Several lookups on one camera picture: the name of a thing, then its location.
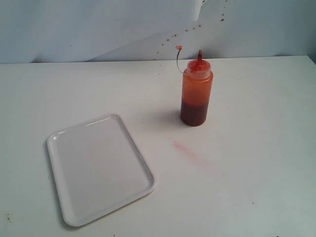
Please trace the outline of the red sauce squeeze bottle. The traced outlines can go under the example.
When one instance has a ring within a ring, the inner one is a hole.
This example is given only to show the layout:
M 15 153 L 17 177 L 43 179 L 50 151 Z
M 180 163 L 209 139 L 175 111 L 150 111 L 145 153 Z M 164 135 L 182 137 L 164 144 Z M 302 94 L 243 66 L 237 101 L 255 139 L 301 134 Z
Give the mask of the red sauce squeeze bottle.
M 187 63 L 182 73 L 182 97 L 180 118 L 188 126 L 200 126 L 206 121 L 213 72 L 211 64 L 203 59 L 200 49 L 197 59 Z

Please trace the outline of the white rectangular plastic tray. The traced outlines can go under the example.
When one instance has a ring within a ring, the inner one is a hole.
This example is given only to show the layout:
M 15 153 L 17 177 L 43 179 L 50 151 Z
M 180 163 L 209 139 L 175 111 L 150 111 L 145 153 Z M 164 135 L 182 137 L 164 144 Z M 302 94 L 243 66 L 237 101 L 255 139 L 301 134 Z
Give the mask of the white rectangular plastic tray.
M 81 227 L 150 194 L 156 180 L 121 117 L 52 133 L 47 150 L 64 222 Z

